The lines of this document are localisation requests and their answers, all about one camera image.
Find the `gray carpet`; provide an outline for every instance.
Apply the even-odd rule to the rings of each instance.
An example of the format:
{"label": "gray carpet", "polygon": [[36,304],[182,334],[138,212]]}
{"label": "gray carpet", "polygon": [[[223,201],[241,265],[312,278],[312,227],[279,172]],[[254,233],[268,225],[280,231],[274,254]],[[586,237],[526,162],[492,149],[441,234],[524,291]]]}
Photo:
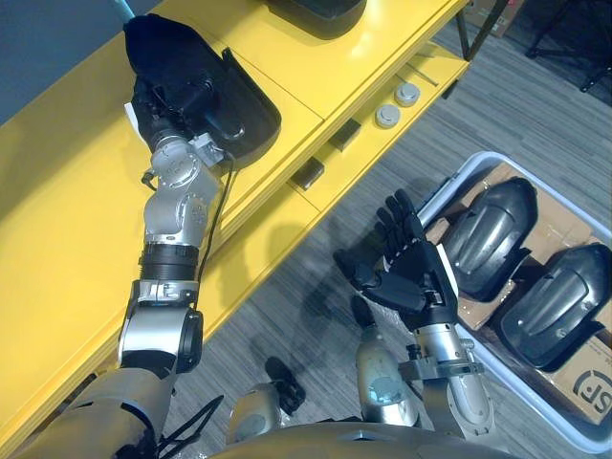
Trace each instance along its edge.
{"label": "gray carpet", "polygon": [[[456,49],[456,31],[436,37]],[[202,440],[182,457],[219,450],[230,408],[278,356],[297,373],[308,398],[291,420],[303,424],[359,413],[354,354],[359,330],[352,289],[331,253],[361,240],[384,197],[404,187],[423,200],[466,158],[505,153],[602,222],[610,222],[612,109],[491,38],[449,100],[438,101],[282,263],[206,344],[203,362],[179,381],[168,431],[217,394],[227,398]],[[405,357],[405,331],[375,314],[387,343]],[[591,457],[570,447],[502,384],[489,380],[497,425],[510,451],[525,458]]]}

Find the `robotic arm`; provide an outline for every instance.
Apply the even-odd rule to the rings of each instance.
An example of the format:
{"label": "robotic arm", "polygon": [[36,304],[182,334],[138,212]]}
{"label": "robotic arm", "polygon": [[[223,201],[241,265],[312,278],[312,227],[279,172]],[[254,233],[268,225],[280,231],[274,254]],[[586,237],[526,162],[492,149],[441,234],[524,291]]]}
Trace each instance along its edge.
{"label": "robotic arm", "polygon": [[459,339],[457,286],[442,246],[426,240],[407,194],[399,190],[379,208],[375,230],[384,241],[382,266],[375,270],[347,251],[336,261],[366,298],[398,312],[416,344],[399,371],[408,382],[422,381],[427,414],[436,431],[500,448],[492,402],[471,354],[473,343]]}

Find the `round knob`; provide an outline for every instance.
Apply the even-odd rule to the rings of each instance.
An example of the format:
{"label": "round knob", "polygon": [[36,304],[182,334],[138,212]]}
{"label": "round knob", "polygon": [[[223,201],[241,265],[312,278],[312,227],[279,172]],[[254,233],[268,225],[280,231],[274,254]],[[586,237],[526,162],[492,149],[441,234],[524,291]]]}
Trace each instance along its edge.
{"label": "round knob", "polygon": [[400,109],[387,103],[376,111],[376,124],[384,129],[395,126],[400,120]]}
{"label": "round knob", "polygon": [[402,83],[395,90],[395,100],[402,105],[402,107],[410,107],[417,103],[421,91],[419,88],[412,83]]}

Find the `black pad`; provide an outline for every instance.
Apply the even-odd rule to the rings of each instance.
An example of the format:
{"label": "black pad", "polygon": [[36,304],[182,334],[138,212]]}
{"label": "black pad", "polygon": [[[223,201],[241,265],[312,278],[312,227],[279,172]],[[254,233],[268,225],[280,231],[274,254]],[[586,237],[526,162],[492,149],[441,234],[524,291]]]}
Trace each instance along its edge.
{"label": "black pad", "polygon": [[366,0],[268,0],[270,11],[322,39],[350,31],[360,20]]}
{"label": "black pad", "polygon": [[555,371],[602,325],[610,298],[611,253],[603,244],[564,251],[499,321],[498,334],[536,368]]}
{"label": "black pad", "polygon": [[444,240],[459,290],[491,301],[530,253],[521,244],[537,221],[536,189],[513,178],[483,191]]}

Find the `yellow shelf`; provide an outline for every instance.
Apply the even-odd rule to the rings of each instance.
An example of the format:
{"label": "yellow shelf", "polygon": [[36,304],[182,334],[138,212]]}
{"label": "yellow shelf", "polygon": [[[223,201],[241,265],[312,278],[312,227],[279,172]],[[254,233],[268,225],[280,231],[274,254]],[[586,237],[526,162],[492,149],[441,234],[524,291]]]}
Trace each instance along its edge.
{"label": "yellow shelf", "polygon": [[[202,292],[207,336],[420,115],[406,112],[389,131],[367,123],[394,75],[466,3],[370,0],[358,26],[331,41],[274,16],[261,0],[166,0],[155,9],[194,27],[217,52],[230,46],[283,119],[271,150],[238,174],[224,209]],[[457,60],[411,60],[440,74],[423,110],[460,76]],[[0,458],[115,348],[149,196],[138,182],[149,152],[122,112],[133,82],[118,35],[0,126],[0,276],[10,286],[0,301],[13,305],[1,317]],[[325,153],[353,116],[364,120],[355,143]],[[316,153],[323,178],[306,193],[286,185]],[[222,278],[229,266],[240,273],[231,286]]]}
{"label": "yellow shelf", "polygon": [[[177,0],[175,9],[327,119],[390,61],[419,48],[467,2],[368,0],[358,24],[322,40],[270,12],[261,0]],[[395,54],[391,60],[389,53]]]}
{"label": "yellow shelf", "polygon": [[[314,155],[325,165],[323,175],[306,191],[299,186],[294,188],[317,209],[328,209],[467,70],[468,65],[439,46],[431,43],[424,46],[352,117],[361,124],[361,130],[343,151],[326,143]],[[395,89],[404,81],[419,87],[421,95],[417,103],[400,107],[401,118],[397,125],[390,129],[380,128],[375,122],[377,108],[395,103]]]}

